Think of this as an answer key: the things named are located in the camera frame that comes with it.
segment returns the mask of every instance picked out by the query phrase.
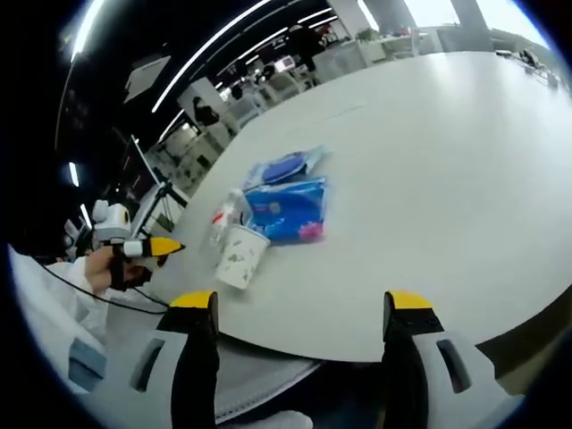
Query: person in background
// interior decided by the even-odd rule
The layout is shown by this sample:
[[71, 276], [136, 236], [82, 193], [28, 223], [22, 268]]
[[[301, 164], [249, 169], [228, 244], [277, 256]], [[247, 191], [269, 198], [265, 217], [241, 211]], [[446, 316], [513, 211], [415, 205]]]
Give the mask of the person in background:
[[276, 67], [274, 67], [274, 64], [267, 64], [265, 65], [265, 68], [262, 69], [262, 77], [264, 77], [265, 80], [271, 79], [275, 73]]
[[231, 134], [219, 114], [201, 97], [193, 98], [193, 106], [197, 122], [206, 128], [223, 149], [226, 149], [231, 143]]
[[260, 113], [268, 110], [265, 98], [260, 94], [257, 85], [249, 79], [246, 80], [244, 86], [237, 84], [232, 87], [231, 95], [235, 101], [248, 100]]
[[318, 55], [325, 50], [322, 45], [322, 37], [314, 30], [301, 25], [293, 25], [288, 29], [288, 43], [292, 50], [298, 52], [302, 63], [307, 67], [310, 73], [314, 73], [315, 64], [312, 57]]

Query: window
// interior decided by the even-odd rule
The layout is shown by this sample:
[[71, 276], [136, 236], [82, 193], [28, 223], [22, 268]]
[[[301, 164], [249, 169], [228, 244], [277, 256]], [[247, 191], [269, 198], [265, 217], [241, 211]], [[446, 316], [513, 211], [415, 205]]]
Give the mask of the window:
[[417, 27], [440, 27], [458, 24], [458, 16], [450, 0], [405, 0]]
[[540, 32], [512, 0], [476, 0], [490, 29], [518, 34], [533, 43], [549, 47]]

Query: hand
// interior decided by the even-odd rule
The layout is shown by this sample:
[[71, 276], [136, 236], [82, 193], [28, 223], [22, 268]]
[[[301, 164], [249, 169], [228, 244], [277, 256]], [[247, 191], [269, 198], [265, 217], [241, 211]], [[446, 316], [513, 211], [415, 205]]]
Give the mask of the hand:
[[[111, 286], [111, 271], [109, 265], [114, 257], [114, 249], [105, 246], [86, 256], [85, 276], [91, 289], [99, 295]], [[143, 274], [143, 267], [130, 263], [123, 263], [123, 281], [133, 280]]]

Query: ceiling light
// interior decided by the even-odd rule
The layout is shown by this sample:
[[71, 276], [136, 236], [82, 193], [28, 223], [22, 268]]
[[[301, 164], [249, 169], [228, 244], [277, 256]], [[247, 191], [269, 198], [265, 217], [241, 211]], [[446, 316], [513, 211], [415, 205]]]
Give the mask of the ceiling light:
[[78, 171], [75, 168], [75, 164], [74, 163], [69, 163], [70, 164], [70, 175], [71, 175], [71, 181], [73, 182], [73, 184], [76, 187], [80, 187], [80, 181], [78, 179]]
[[357, 0], [357, 6], [361, 9], [361, 12], [366, 16], [367, 23], [375, 31], [379, 32], [379, 25], [375, 21], [374, 16], [369, 12], [369, 8], [366, 6], [364, 0]]
[[159, 138], [158, 141], [162, 141], [164, 139], [164, 136], [167, 135], [167, 132], [171, 129], [171, 127], [177, 122], [177, 120], [181, 117], [182, 114], [185, 113], [185, 110], [182, 109], [180, 112], [177, 113], [177, 116], [175, 116], [175, 118], [171, 121], [171, 123], [169, 125], [167, 125], [167, 128], [164, 129], [163, 133], [161, 134], [161, 137]]
[[83, 215], [83, 219], [84, 221], [86, 221], [86, 225], [90, 230], [92, 230], [93, 226], [91, 225], [91, 221], [89, 220], [88, 209], [86, 208], [86, 205], [82, 204], [80, 206], [80, 209], [81, 209], [81, 214]]
[[317, 22], [316, 24], [312, 24], [312, 25], [310, 25], [308, 28], [309, 28], [309, 29], [312, 29], [312, 28], [314, 28], [314, 27], [319, 27], [320, 25], [324, 25], [324, 24], [327, 23], [327, 22], [334, 21], [334, 20], [337, 20], [337, 19], [338, 19], [337, 16], [332, 16], [332, 17], [328, 18], [327, 20], [319, 21], [319, 22]]
[[256, 61], [258, 58], [260, 58], [260, 55], [254, 55], [252, 58], [250, 58], [248, 61], [246, 61], [245, 64], [249, 65], [250, 63], [253, 63], [254, 61]]
[[175, 86], [175, 84], [181, 78], [181, 76], [216, 40], [218, 40], [229, 29], [231, 29], [236, 24], [238, 24], [239, 22], [244, 20], [251, 13], [255, 12], [256, 10], [260, 9], [265, 4], [268, 4], [272, 1], [273, 0], [262, 0], [261, 2], [256, 3], [254, 6], [250, 7], [249, 9], [247, 9], [246, 11], [241, 13], [239, 16], [234, 18], [232, 21], [230, 21], [228, 24], [226, 24], [224, 27], [219, 29], [216, 32], [216, 34], [214, 34], [214, 36], [212, 36], [210, 39], [208, 39], [207, 42], [203, 46], [201, 46], [193, 56], [190, 57], [190, 59], [185, 63], [185, 65], [183, 65], [181, 67], [181, 69], [177, 72], [177, 74], [175, 74], [175, 77], [172, 78], [171, 82], [169, 82], [169, 85], [167, 85], [167, 88], [164, 89], [163, 94], [161, 94], [161, 96], [157, 99], [155, 105], [153, 106], [153, 109], [151, 110], [151, 113], [154, 114], [157, 111], [157, 109], [159, 108], [161, 103], [163, 103], [164, 99], [167, 97], [167, 94], [169, 94], [172, 87]]
[[301, 24], [302, 22], [311, 20], [312, 18], [315, 18], [316, 16], [320, 16], [322, 13], [328, 13], [331, 10], [332, 10], [332, 8], [328, 7], [327, 9], [324, 9], [320, 12], [312, 13], [311, 15], [308, 15], [306, 18], [302, 18], [300, 21], [298, 21], [298, 24]]
[[244, 54], [242, 54], [241, 56], [239, 56], [239, 60], [241, 60], [242, 58], [244, 58], [245, 56], [248, 56], [249, 54], [251, 54], [252, 52], [256, 51], [259, 47], [261, 47], [262, 45], [265, 45], [266, 43], [268, 43], [270, 40], [272, 40], [273, 38], [275, 38], [276, 36], [281, 35], [284, 31], [288, 30], [288, 27], [284, 27], [283, 29], [279, 29], [278, 31], [276, 31], [273, 35], [268, 36], [267, 38], [265, 38], [263, 41], [256, 43], [254, 46], [252, 46], [247, 52], [245, 52]]
[[75, 38], [75, 43], [73, 44], [73, 51], [71, 51], [71, 62], [75, 59], [77, 54], [81, 54], [83, 52], [83, 48], [86, 45], [86, 41], [88, 40], [89, 32], [93, 27], [93, 23], [96, 20], [97, 14], [101, 10], [101, 6], [103, 6], [105, 0], [93, 0], [89, 5], [88, 11], [86, 16], [83, 18], [83, 22], [81, 23], [80, 30]]

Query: desk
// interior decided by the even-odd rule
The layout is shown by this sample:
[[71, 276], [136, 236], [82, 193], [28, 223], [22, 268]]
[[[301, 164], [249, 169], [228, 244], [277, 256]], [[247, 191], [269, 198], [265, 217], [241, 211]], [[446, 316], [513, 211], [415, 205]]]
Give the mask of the desk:
[[206, 176], [154, 274], [164, 299], [209, 287], [197, 255], [249, 167], [325, 144], [325, 238], [273, 247], [248, 290], [218, 286], [220, 329], [309, 358], [379, 361], [383, 294], [416, 291], [473, 343], [572, 282], [572, 100], [494, 54], [384, 63], [249, 123]]

